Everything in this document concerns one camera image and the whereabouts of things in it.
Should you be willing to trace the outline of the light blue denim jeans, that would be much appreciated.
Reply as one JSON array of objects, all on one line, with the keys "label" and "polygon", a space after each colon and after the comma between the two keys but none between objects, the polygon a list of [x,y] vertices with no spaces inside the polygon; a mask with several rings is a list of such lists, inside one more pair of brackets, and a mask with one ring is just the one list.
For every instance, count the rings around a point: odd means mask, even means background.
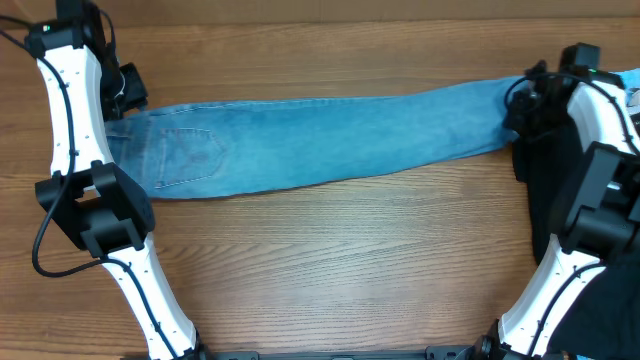
[{"label": "light blue denim jeans", "polygon": [[404,96],[181,104],[105,126],[152,198],[202,199],[386,175],[503,148],[511,78]]}]

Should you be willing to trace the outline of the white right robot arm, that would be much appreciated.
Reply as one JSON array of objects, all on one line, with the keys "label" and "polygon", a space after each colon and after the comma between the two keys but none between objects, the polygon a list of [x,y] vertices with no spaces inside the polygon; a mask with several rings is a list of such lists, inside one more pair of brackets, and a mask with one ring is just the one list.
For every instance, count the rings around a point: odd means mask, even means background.
[{"label": "white right robot arm", "polygon": [[639,110],[597,46],[539,62],[504,97],[537,269],[467,359],[624,359],[638,351]]}]

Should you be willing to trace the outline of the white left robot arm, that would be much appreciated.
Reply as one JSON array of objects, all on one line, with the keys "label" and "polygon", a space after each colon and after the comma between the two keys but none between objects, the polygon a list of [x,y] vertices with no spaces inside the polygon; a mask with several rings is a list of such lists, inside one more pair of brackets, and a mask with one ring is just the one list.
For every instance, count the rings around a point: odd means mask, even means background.
[{"label": "white left robot arm", "polygon": [[[35,185],[46,215],[32,248],[32,265],[48,278],[105,268],[144,334],[150,359],[210,359],[179,306],[154,246],[155,217],[143,188],[115,162],[105,124],[142,109],[148,93],[136,67],[120,64],[109,16],[87,0],[57,0],[53,20],[23,21],[18,47],[37,62],[45,82],[53,134],[50,178]],[[90,262],[48,271],[39,250],[54,222]]]}]

